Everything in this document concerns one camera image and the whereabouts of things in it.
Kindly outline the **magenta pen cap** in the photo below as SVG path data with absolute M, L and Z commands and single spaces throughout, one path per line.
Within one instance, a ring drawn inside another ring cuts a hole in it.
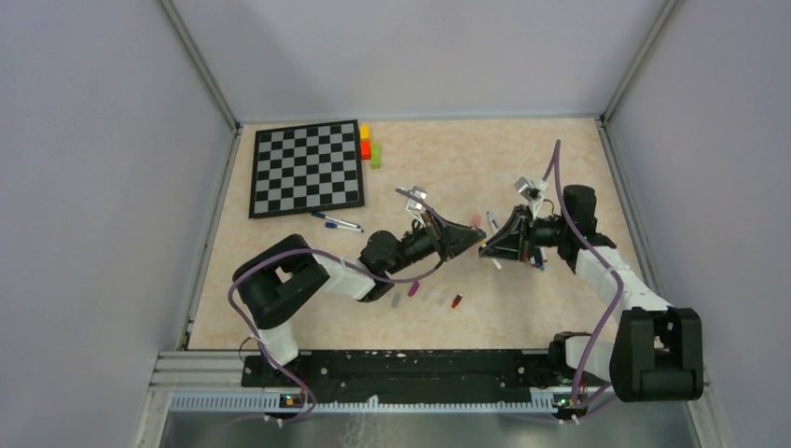
M 419 287 L 420 287 L 420 282 L 419 281 L 414 281 L 411 284 L 410 288 L 409 288 L 408 296 L 409 297 L 414 297 L 415 294 L 417 293 L 417 291 L 419 290 Z

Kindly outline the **red black pen cap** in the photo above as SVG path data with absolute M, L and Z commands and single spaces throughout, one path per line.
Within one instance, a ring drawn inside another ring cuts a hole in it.
M 459 305 L 459 303 L 462 301 L 463 297 L 464 297 L 463 295 L 457 294 L 454 297 L 453 301 L 451 302 L 451 308 L 455 309 Z

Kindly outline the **white pen blue cap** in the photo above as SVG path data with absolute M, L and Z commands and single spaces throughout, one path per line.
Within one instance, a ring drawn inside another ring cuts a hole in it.
M 487 221 L 494 233 L 499 232 L 500 228 L 491 212 L 486 212 Z

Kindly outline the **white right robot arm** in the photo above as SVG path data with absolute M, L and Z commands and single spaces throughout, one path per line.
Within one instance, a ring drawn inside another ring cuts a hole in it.
M 547 359 L 549 377 L 572 384 L 578 394 L 588 373 L 624 402 L 699 399 L 704 390 L 701 318 L 654 292 L 616 244 L 598 232 L 594 189 L 564 187 L 559 214 L 541 217 L 546 182 L 521 178 L 515 188 L 527 203 L 513 209 L 479 255 L 537 266 L 543 249 L 555 248 L 606 306 L 593 332 L 556 336 L 557 353 Z

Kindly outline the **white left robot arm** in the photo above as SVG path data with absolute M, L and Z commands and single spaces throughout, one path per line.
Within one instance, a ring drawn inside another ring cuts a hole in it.
M 229 296 L 247 308 L 242 316 L 265 358 L 264 374 L 276 385 L 289 385 L 299 371 L 292 318 L 316 293 L 376 301 L 398 284 L 395 273 L 433 255 L 443 265 L 485 237 L 476 227 L 452 222 L 417 225 L 402 238 L 377 231 L 359 258 L 348 260 L 292 234 L 238 268 Z

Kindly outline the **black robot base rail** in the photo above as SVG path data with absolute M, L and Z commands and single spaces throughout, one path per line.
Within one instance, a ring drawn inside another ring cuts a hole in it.
M 290 377 L 262 356 L 243 364 L 244 387 L 304 383 L 320 403 L 384 404 L 526 403 L 554 386 L 569 386 L 572 368 L 548 350 L 312 350 L 285 366 Z

